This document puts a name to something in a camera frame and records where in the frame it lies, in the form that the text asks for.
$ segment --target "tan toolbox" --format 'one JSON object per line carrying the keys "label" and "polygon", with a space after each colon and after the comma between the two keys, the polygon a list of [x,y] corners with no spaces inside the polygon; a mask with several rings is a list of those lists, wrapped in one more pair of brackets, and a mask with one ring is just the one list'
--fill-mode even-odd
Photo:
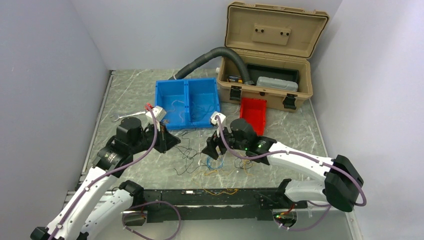
{"label": "tan toolbox", "polygon": [[312,97],[311,66],[307,59],[330,17],[324,11],[233,2],[228,6],[225,46],[237,52],[246,64],[299,71],[297,91],[229,82],[239,76],[232,61],[223,57],[217,82],[223,102],[240,103],[241,98],[266,100],[267,108],[298,110]]}

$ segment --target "vacuum hose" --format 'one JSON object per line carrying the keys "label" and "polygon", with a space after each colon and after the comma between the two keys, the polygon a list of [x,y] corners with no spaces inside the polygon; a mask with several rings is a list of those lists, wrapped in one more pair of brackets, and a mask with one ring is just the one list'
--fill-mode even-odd
{"label": "vacuum hose", "polygon": [[238,71],[240,72],[240,77],[243,83],[247,85],[254,84],[254,82],[251,80],[249,76],[248,68],[246,67],[245,62],[243,62],[242,58],[231,48],[223,47],[223,46],[214,48],[210,50],[209,52],[199,56],[193,62],[187,64],[185,67],[179,70],[176,74],[170,77],[169,80],[183,79],[187,75],[192,73],[195,69],[197,69],[198,67],[204,65],[205,63],[209,62],[210,60],[216,57],[229,58],[235,64]]}

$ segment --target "wrench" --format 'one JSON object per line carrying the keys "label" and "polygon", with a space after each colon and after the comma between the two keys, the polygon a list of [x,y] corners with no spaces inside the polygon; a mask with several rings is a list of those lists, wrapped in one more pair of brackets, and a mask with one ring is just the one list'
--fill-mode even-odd
{"label": "wrench", "polygon": [[141,115],[141,114],[146,114],[146,111],[133,111],[133,112],[124,113],[124,114],[113,113],[112,115],[109,116],[109,118],[112,119],[112,122],[117,122],[119,119]]}

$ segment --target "white wall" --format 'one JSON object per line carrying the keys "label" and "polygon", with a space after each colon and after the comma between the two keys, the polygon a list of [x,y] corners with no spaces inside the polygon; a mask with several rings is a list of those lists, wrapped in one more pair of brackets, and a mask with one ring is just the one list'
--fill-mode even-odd
{"label": "white wall", "polygon": [[[72,0],[109,69],[181,68],[224,45],[232,0]],[[342,0],[246,0],[323,10]],[[205,67],[217,67],[219,59]]]}
{"label": "white wall", "polygon": [[315,52],[313,105],[364,179],[366,240],[424,239],[423,23],[421,0],[344,0]]}
{"label": "white wall", "polygon": [[69,0],[0,3],[0,239],[30,239],[81,174],[109,78]]}

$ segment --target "marble tabletop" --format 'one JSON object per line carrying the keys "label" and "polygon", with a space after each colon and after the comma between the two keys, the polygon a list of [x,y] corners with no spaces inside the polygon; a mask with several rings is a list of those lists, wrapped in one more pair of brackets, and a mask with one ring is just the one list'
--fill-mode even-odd
{"label": "marble tabletop", "polygon": [[[166,80],[177,71],[177,69],[137,69],[117,70],[112,73],[113,79],[89,154],[88,168],[91,167],[97,152],[105,146],[111,136],[116,134],[120,121],[112,122],[109,118],[110,114],[142,110],[145,103],[153,105],[155,81]],[[187,78],[216,76],[215,69],[197,69]],[[229,127],[231,121],[239,117],[240,105],[222,102],[221,112],[227,116],[226,125]],[[141,119],[143,126],[147,125],[144,115],[137,117]],[[206,139],[214,131],[215,128],[170,131],[180,137],[179,147],[174,147],[165,154],[153,150],[139,163],[129,167],[114,186],[126,180],[132,180],[146,189],[275,188],[286,178],[306,179],[300,173],[284,167],[249,162],[244,164],[229,152],[223,157],[222,168],[216,171],[209,170],[204,166],[208,156],[198,153],[206,146]],[[263,135],[274,138],[291,148],[325,156],[322,139],[309,101],[305,101],[296,113],[268,108]],[[220,161],[211,160],[210,162],[212,167],[220,164]]]}

